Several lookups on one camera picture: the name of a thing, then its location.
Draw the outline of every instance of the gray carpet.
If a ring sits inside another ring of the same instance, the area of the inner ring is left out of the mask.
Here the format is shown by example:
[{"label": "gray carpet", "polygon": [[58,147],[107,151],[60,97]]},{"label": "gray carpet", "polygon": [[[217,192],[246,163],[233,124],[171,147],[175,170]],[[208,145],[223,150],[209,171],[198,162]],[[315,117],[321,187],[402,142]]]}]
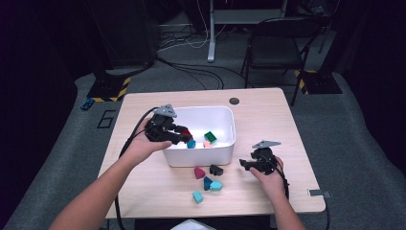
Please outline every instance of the gray carpet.
[{"label": "gray carpet", "polygon": [[[207,63],[208,43],[202,48],[190,45],[170,48],[158,52],[158,56],[171,62],[218,65],[239,72],[246,38],[246,34],[221,36],[213,64]],[[317,54],[320,40],[315,42],[309,56],[308,70],[319,69],[326,55],[328,45],[322,54]],[[231,71],[204,69],[217,73],[225,89],[243,87],[242,77]],[[280,77],[280,73],[253,72],[256,77],[252,82],[295,81],[292,72],[285,77]],[[291,107],[320,187],[333,195],[327,200],[330,229],[406,229],[406,179],[369,134],[359,105],[344,79],[339,74],[334,74],[334,78],[343,94],[299,94],[295,106]],[[5,229],[47,229],[61,209],[97,178],[122,103],[95,103],[89,111],[81,111],[79,107],[93,81],[93,75],[77,80],[78,98],[65,128]],[[192,78],[157,61],[131,79],[127,93],[218,87],[219,82],[213,77]],[[282,89],[290,101],[294,87]],[[114,118],[113,124],[111,128],[97,128],[105,110],[116,110],[107,114]],[[308,229],[325,229],[327,224],[326,212],[300,217]],[[131,219],[124,220],[126,229],[132,229],[132,225]],[[118,229],[115,220],[110,221],[110,229]]]}]

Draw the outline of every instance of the human arm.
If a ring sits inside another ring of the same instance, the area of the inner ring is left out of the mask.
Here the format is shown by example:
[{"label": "human arm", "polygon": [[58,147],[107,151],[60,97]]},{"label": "human arm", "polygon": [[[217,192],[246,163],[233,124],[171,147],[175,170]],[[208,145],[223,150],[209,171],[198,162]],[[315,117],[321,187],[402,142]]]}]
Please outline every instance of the human arm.
[{"label": "human arm", "polygon": [[[140,124],[139,133],[147,120]],[[106,172],[81,192],[56,217],[50,229],[99,229],[107,212],[134,167],[157,151],[168,148],[167,142],[149,142],[141,132],[126,152]]]},{"label": "human arm", "polygon": [[[283,162],[277,156],[280,163],[279,170],[282,171]],[[256,177],[262,189],[265,191],[268,198],[271,200],[272,206],[275,211],[275,218],[277,221],[278,229],[305,229],[295,210],[289,203],[284,193],[283,179],[277,172],[265,175],[259,172],[254,167],[250,168],[251,174]]]}]

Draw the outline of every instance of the white bin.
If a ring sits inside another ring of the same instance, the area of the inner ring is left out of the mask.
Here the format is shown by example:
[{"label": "white bin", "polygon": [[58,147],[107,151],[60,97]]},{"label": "white bin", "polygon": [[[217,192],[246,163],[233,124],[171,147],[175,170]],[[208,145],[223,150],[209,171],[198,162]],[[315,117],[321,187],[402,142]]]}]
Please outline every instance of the white bin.
[{"label": "white bin", "polygon": [[[177,115],[174,123],[187,127],[193,140],[194,149],[188,149],[183,142],[164,149],[168,164],[172,167],[198,167],[227,165],[231,162],[236,127],[233,111],[227,106],[196,106],[174,108]],[[204,134],[211,132],[217,139],[210,148],[204,148]]]}]

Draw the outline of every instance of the wrist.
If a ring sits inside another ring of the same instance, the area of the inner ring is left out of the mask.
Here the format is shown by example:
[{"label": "wrist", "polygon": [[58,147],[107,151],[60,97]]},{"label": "wrist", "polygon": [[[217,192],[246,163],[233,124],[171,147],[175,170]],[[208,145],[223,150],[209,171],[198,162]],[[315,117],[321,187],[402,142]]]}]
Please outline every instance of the wrist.
[{"label": "wrist", "polygon": [[277,202],[279,202],[281,200],[286,200],[287,199],[286,195],[284,194],[283,191],[277,191],[277,192],[274,192],[274,193],[270,193],[270,194],[268,194],[268,198],[271,200],[272,204],[277,203]]}]

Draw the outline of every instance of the yellow black striped tape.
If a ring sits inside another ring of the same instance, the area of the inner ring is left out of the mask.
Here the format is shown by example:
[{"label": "yellow black striped tape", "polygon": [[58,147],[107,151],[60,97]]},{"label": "yellow black striped tape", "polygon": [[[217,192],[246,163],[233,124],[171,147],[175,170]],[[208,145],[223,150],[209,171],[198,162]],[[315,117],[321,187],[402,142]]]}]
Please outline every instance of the yellow black striped tape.
[{"label": "yellow black striped tape", "polygon": [[[308,72],[308,73],[317,73],[317,71],[315,71],[315,70],[308,70],[306,72]],[[295,75],[296,75],[296,78],[299,76],[299,70],[295,71]],[[301,82],[299,83],[299,87],[301,88],[301,91],[302,91],[303,94],[308,94],[307,88],[305,87],[304,79],[301,79]]]},{"label": "yellow black striped tape", "polygon": [[125,91],[128,88],[129,82],[130,82],[130,78],[128,78],[124,81],[123,87],[120,90],[120,93],[117,97],[115,97],[115,98],[93,98],[93,100],[95,100],[96,103],[118,102],[124,97]]}]

